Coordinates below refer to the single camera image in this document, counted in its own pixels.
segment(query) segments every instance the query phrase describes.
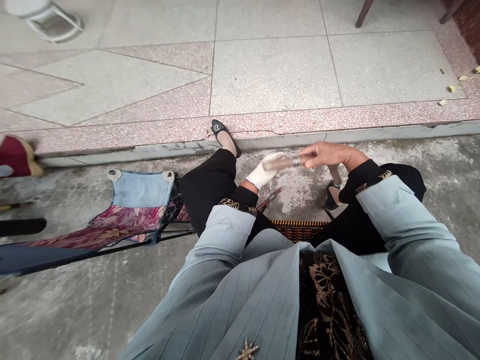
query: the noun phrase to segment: star-shaped brooch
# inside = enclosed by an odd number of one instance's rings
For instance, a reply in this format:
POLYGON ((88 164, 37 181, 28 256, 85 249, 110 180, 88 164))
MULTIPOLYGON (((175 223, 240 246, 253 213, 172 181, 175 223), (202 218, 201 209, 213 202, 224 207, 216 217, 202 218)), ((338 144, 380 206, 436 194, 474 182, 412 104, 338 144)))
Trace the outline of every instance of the star-shaped brooch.
POLYGON ((260 349, 260 346, 254 346, 254 343, 252 342, 249 345, 249 342, 247 338, 245 337, 245 348, 240 349, 238 352, 240 353, 240 356, 237 357, 235 360, 255 360, 254 356, 252 355, 254 352, 256 352, 258 349, 260 349))

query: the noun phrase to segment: gloved hand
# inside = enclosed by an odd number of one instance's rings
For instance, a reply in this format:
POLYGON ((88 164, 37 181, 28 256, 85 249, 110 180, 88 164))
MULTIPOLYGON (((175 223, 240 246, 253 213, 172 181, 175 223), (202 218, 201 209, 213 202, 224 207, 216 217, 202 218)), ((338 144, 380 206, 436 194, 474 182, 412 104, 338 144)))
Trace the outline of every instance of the gloved hand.
POLYGON ((281 158, 286 158, 287 155, 284 152, 276 152, 274 154, 267 155, 263 160, 258 164, 255 170, 253 170, 246 179, 251 182, 255 187, 260 190, 260 188, 268 183, 278 172, 278 170, 269 170, 265 171, 262 163, 265 161, 279 160, 281 158))

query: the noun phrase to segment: black flat shoe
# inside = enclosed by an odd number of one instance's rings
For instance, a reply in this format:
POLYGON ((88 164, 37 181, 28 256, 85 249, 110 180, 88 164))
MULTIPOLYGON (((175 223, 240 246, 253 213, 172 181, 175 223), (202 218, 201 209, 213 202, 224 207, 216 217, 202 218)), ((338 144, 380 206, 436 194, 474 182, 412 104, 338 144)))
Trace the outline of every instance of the black flat shoe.
POLYGON ((331 180, 326 186, 327 198, 325 203, 323 204, 323 208, 328 211, 335 210, 340 206, 335 202, 334 197, 332 196, 332 193, 329 190, 329 188, 331 187, 334 187, 335 189, 340 190, 340 185, 335 185, 333 180, 331 180))
POLYGON ((238 159, 241 155, 242 155, 242 150, 240 150, 239 146, 237 145, 237 143, 235 142, 234 138, 232 137, 232 135, 230 134, 229 130, 227 129, 227 127, 225 125, 223 125, 220 121, 216 120, 216 119, 213 119, 211 121, 211 132, 213 133, 213 135, 215 135, 215 139, 217 141, 219 141, 219 139, 217 138, 217 134, 221 131, 225 131, 227 132, 228 135, 230 135, 230 138, 231 140, 233 141, 233 144, 235 145, 235 150, 236 150, 236 158, 238 159))

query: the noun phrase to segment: tiled floor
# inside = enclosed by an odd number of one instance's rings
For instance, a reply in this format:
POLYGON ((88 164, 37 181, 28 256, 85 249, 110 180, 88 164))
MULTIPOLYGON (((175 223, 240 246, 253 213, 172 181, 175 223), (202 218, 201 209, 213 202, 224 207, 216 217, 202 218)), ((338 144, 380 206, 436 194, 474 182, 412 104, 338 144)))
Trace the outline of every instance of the tiled floor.
POLYGON ((375 0, 361 29, 363 0, 58 3, 85 24, 58 45, 0 11, 0 136, 40 155, 203 140, 214 116, 237 137, 480 118, 441 0, 375 0))

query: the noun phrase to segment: small tool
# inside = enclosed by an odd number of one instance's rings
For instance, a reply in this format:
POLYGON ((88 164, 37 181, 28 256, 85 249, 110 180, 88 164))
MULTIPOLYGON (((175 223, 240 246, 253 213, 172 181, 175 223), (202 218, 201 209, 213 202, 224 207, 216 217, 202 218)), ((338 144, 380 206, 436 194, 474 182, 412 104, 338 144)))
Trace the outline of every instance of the small tool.
POLYGON ((308 159, 311 159, 311 158, 312 157, 308 155, 297 155, 293 157, 283 157, 278 160, 265 161, 265 162, 262 162, 261 164, 265 171, 282 170, 286 168, 303 165, 307 162, 308 159))
POLYGON ((282 188, 279 187, 277 190, 275 190, 275 192, 272 192, 272 193, 266 198, 266 200, 265 200, 264 202, 262 202, 262 203, 260 204, 260 206, 257 207, 257 209, 258 209, 261 213, 263 213, 264 210, 267 208, 267 205, 270 204, 270 202, 271 202, 272 200, 274 200, 281 191, 282 191, 282 188))

